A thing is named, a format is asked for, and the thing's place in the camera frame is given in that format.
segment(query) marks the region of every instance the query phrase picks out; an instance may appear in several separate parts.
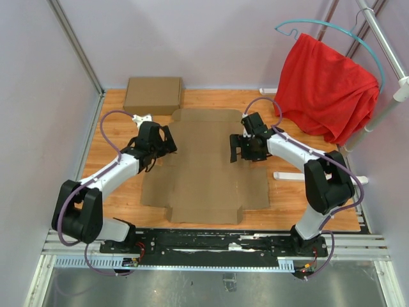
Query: red cloth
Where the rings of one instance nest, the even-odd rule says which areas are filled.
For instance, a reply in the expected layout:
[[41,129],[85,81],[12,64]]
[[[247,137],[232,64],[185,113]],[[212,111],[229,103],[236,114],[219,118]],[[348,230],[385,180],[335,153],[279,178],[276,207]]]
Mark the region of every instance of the red cloth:
[[378,81],[361,66],[301,34],[281,72],[275,100],[283,117],[313,136],[344,145],[371,119]]

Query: red wire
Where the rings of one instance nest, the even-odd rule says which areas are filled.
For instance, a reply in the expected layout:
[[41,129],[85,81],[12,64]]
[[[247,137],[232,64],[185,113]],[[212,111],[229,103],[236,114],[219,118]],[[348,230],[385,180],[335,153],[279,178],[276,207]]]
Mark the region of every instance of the red wire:
[[314,253],[314,261],[308,263],[308,265],[310,265],[310,266],[314,265],[314,267],[317,268],[318,251],[317,251],[316,248],[313,248],[313,253]]
[[136,245],[141,248],[141,254],[139,255],[139,261],[141,261],[142,257],[145,255],[145,244],[143,244],[142,242],[138,242]]

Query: teal hanger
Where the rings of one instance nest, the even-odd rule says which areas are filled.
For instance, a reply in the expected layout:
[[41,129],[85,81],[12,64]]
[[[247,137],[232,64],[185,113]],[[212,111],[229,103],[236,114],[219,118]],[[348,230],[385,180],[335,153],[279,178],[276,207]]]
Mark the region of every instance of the teal hanger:
[[352,37],[354,40],[357,40],[360,44],[362,44],[366,50],[368,50],[368,52],[370,53],[370,55],[372,56],[372,58],[375,60],[376,66],[378,66],[379,69],[379,73],[381,74],[381,87],[380,87],[380,93],[383,91],[383,87],[385,86],[385,72],[383,71],[381,62],[379,60],[379,58],[376,56],[374,50],[372,50],[372,48],[370,48],[370,46],[368,46],[367,43],[365,43],[363,40],[361,40],[359,37],[357,37],[356,35],[354,35],[353,33],[351,33],[351,31],[348,31],[344,28],[341,28],[339,26],[337,26],[336,24],[331,24],[329,22],[325,22],[325,21],[320,21],[320,20],[315,20],[315,19],[291,19],[291,20],[287,20],[284,21],[282,23],[280,23],[277,27],[275,27],[274,29],[286,36],[292,36],[293,33],[295,33],[294,38],[297,40],[299,37],[299,32],[298,29],[292,29],[289,33],[286,33],[282,30],[280,30],[279,28],[285,24],[292,24],[294,22],[308,22],[308,23],[312,23],[312,24],[322,24],[324,26],[336,29],[338,31],[341,31],[342,33],[347,34],[348,36]]

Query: closed cardboard box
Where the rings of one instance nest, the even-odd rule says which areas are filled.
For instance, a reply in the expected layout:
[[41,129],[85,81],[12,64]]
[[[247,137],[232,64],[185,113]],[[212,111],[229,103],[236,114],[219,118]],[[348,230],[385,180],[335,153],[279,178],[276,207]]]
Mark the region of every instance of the closed cardboard box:
[[133,77],[129,79],[123,109],[143,116],[172,115],[180,107],[180,77]]

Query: clothes hanger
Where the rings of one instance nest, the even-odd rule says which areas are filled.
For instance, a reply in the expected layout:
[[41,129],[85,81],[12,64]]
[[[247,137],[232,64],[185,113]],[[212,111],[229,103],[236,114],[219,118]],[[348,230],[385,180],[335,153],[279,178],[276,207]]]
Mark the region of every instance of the clothes hanger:
[[297,40],[298,37],[299,37],[298,29],[293,28],[289,33],[286,33],[283,30],[280,30],[281,26],[283,26],[285,24],[292,24],[294,22],[307,22],[307,23],[312,23],[312,24],[322,24],[323,26],[327,26],[327,27],[333,28],[335,30],[338,30],[338,31],[352,37],[354,40],[357,40],[361,45],[363,45],[365,47],[366,50],[368,50],[368,52],[370,53],[372,58],[375,60],[376,66],[378,66],[379,73],[381,75],[381,86],[380,86],[379,92],[381,93],[383,91],[383,87],[385,86],[385,72],[383,71],[383,68],[382,68],[382,65],[381,65],[381,62],[380,62],[378,56],[375,54],[374,50],[372,50],[372,48],[370,48],[370,46],[368,46],[367,43],[365,43],[363,40],[361,40],[359,37],[354,35],[351,31],[348,31],[347,29],[344,29],[344,28],[342,28],[340,26],[337,26],[336,24],[331,24],[329,22],[325,22],[325,21],[321,21],[321,20],[315,20],[315,19],[291,19],[291,20],[287,20],[287,21],[284,21],[284,22],[280,23],[274,29],[276,31],[286,35],[286,36],[292,36],[293,33],[295,33],[294,38]]
[[355,29],[355,27],[356,27],[357,24],[358,24],[358,15],[359,15],[359,13],[362,12],[362,11],[364,11],[364,10],[372,11],[372,12],[373,12],[373,15],[375,15],[374,10],[371,9],[371,8],[363,8],[363,9],[359,10],[358,13],[355,15],[355,24],[354,24],[353,27],[350,29],[350,32],[351,32],[351,33],[353,32],[353,30]]

